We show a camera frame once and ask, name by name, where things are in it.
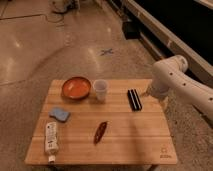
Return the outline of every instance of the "red chili pepper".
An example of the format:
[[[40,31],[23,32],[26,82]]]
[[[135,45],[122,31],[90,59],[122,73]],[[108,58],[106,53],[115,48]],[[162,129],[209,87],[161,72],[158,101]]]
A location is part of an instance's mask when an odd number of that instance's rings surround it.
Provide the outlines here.
[[[94,144],[96,145],[100,142],[101,138],[103,137],[105,130],[107,128],[107,122],[100,123],[98,129],[96,130],[95,137],[94,137]]]

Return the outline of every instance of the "black box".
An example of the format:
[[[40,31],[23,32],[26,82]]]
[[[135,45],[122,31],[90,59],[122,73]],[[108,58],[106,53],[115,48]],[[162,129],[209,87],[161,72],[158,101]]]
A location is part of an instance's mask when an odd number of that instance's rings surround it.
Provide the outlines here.
[[[136,24],[133,22],[123,22],[122,30],[126,39],[139,39],[140,31]]]

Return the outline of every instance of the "black wall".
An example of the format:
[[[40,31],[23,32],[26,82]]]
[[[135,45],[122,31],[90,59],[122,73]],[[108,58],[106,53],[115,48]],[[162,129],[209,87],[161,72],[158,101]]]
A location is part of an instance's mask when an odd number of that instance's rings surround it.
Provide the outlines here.
[[[194,51],[213,62],[213,10],[194,0],[135,0]]]

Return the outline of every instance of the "bottle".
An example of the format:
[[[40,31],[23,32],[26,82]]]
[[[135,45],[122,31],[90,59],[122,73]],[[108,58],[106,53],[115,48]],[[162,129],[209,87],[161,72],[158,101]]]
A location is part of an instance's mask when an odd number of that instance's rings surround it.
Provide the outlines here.
[[[48,162],[54,163],[58,152],[57,140],[58,126],[56,122],[49,122],[45,129],[45,153],[48,155]]]

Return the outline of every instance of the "tube cap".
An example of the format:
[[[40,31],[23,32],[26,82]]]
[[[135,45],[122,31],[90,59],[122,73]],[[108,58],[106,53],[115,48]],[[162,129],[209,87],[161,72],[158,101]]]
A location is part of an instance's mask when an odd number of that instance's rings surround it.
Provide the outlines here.
[[[55,162],[55,156],[54,155],[50,155],[48,158],[49,163],[54,163]]]

